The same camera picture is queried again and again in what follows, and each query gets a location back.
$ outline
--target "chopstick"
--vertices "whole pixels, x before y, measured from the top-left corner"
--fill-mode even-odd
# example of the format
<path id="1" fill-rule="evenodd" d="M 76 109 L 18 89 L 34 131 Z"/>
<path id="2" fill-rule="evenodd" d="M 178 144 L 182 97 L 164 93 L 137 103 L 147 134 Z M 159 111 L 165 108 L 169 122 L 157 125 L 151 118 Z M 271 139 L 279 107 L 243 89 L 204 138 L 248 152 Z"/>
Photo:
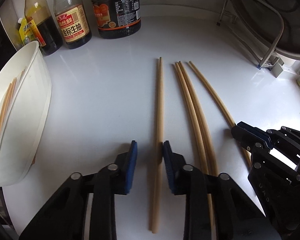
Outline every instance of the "chopstick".
<path id="1" fill-rule="evenodd" d="M 179 66 L 183 74 L 183 77 L 186 81 L 186 85 L 188 87 L 192 99 L 192 103 L 194 105 L 194 109 L 197 115 L 197 119 L 199 122 L 199 127 L 201 131 L 202 140 L 204 142 L 205 152 L 207 153 L 209 174 L 217 177 L 219 175 L 219 171 L 218 171 L 216 154 L 213 148 L 213 143 L 209 132 L 207 120 L 203 114 L 202 108 L 199 103 L 199 99 L 197 97 L 197 94 L 194 91 L 194 87 L 181 61 L 179 61 Z"/>
<path id="2" fill-rule="evenodd" d="M 197 67 L 191 61 L 189 61 L 189 65 L 192 68 L 192 70 L 194 71 L 194 73 L 197 75 L 197 77 L 205 85 L 205 87 L 210 92 L 210 94 L 212 95 L 212 97 L 214 98 L 215 102 L 217 103 L 217 105 L 219 106 L 221 112 L 223 113 L 223 116 L 225 117 L 225 119 L 226 119 L 229 127 L 232 128 L 232 127 L 236 126 L 236 124 L 234 122 L 234 119 L 230 115 L 230 113 L 227 110 L 226 106 L 221 101 L 220 97 L 217 95 L 217 93 L 212 88 L 212 86 L 209 84 L 209 82 L 206 80 L 206 78 L 202 75 L 202 73 L 197 69 Z M 247 150 L 243 149 L 241 146 L 240 146 L 240 149 L 241 149 L 243 157 L 246 160 L 248 168 L 250 168 L 251 167 L 250 153 Z"/>
<path id="3" fill-rule="evenodd" d="M 201 132 L 200 132 L 198 118 L 197 118 L 197 115 L 195 114 L 194 105 L 192 103 L 191 96 L 190 96 L 188 87 L 186 85 L 186 81 L 182 75 L 182 72 L 181 72 L 181 69 L 180 69 L 180 66 L 178 63 L 176 63 L 176 70 L 177 70 L 177 73 L 178 73 L 178 76 L 179 76 L 179 79 L 181 82 L 181 87 L 182 87 L 183 93 L 186 98 L 186 102 L 187 102 L 190 117 L 191 117 L 192 126 L 194 129 L 194 135 L 195 135 L 195 138 L 197 141 L 201 171 L 205 174 L 209 174 L 207 158 L 206 158 L 206 153 L 205 153 L 203 140 L 202 140 L 202 136 L 201 136 Z"/>
<path id="4" fill-rule="evenodd" d="M 17 82 L 17 78 L 14 78 L 12 83 L 9 84 L 9 87 L 7 89 L 6 95 L 3 100 L 3 104 L 2 104 L 2 108 L 1 108 L 1 112 L 0 112 L 0 133 L 1 133 L 2 125 L 5 120 L 5 117 L 6 117 L 10 102 L 11 102 L 11 97 L 13 96 L 13 93 L 15 90 L 16 82 Z"/>
<path id="5" fill-rule="evenodd" d="M 190 113 L 190 117 L 191 117 L 191 121 L 192 121 L 192 126 L 194 128 L 194 134 L 195 134 L 195 138 L 197 141 L 197 147 L 198 147 L 200 164 L 201 164 L 201 171 L 205 174 L 209 174 L 208 163 L 207 163 L 206 153 L 205 153 L 205 149 L 204 149 L 202 134 L 200 132 L 198 118 L 197 118 L 197 115 L 195 112 L 194 103 L 191 100 L 191 95 L 190 95 L 189 89 L 187 87 L 186 80 L 181 71 L 182 67 L 183 67 L 182 64 L 176 63 L 176 70 L 177 70 L 177 73 L 178 73 L 178 76 L 179 76 L 179 79 L 181 82 L 181 87 L 182 87 L 183 93 L 186 97 L 186 102 L 188 105 L 188 109 L 189 109 L 189 113 Z M 214 227 L 214 214 L 213 214 L 214 210 L 213 210 L 211 194 L 208 194 L 207 197 L 208 197 L 208 204 L 209 204 L 210 223 L 211 223 L 211 227 Z"/>
<path id="6" fill-rule="evenodd" d="M 152 203 L 151 231 L 159 230 L 160 193 L 162 186 L 162 143 L 163 143 L 163 69 L 162 57 L 159 59 L 157 88 L 157 133 L 156 133 L 156 171 L 154 177 L 154 194 Z"/>

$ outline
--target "black plastic bottle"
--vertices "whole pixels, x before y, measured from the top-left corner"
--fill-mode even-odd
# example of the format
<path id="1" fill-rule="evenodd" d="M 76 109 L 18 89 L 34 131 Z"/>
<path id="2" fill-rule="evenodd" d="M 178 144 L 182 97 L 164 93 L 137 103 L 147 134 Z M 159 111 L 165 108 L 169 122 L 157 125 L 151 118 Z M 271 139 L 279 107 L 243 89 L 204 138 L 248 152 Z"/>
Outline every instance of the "black plastic bottle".
<path id="1" fill-rule="evenodd" d="M 141 27 L 139 0 L 92 0 L 100 36 L 122 38 Z"/>

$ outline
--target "glass bottle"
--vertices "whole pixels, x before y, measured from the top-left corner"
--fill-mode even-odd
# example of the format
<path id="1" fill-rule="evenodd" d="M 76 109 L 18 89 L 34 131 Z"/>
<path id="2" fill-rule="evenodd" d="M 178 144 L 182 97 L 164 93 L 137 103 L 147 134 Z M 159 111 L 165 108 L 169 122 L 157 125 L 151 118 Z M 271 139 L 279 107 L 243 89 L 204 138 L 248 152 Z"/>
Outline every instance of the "glass bottle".
<path id="1" fill-rule="evenodd" d="M 25 18 L 44 54 L 56 52 L 63 44 L 46 0 L 26 0 Z"/>
<path id="2" fill-rule="evenodd" d="M 53 10 L 69 49 L 78 48 L 91 39 L 82 0 L 53 0 Z"/>

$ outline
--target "white container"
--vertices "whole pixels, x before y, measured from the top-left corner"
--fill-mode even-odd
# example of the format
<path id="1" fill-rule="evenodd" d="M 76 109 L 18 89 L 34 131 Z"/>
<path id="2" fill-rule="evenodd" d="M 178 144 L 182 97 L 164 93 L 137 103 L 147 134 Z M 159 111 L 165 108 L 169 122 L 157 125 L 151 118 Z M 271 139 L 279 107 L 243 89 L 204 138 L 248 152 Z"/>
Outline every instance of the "white container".
<path id="1" fill-rule="evenodd" d="M 9 84 L 24 69 L 2 126 L 0 187 L 18 183 L 27 174 L 48 114 L 51 79 L 37 41 L 20 49 L 0 71 L 0 112 Z"/>

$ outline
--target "soy sauce bottle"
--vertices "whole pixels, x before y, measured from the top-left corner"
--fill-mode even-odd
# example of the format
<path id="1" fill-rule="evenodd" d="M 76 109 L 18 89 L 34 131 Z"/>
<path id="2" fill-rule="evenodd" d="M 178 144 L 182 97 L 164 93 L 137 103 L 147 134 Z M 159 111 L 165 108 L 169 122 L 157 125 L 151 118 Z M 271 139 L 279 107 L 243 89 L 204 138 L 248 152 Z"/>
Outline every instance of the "soy sauce bottle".
<path id="1" fill-rule="evenodd" d="M 78 48 L 91 39 L 82 0 L 53 0 L 53 11 L 69 49 Z"/>
<path id="2" fill-rule="evenodd" d="M 102 38 L 122 38 L 140 29 L 139 0 L 92 0 L 92 3 Z"/>
<path id="3" fill-rule="evenodd" d="M 26 0 L 25 17 L 44 54 L 60 49 L 63 40 L 46 0 Z"/>

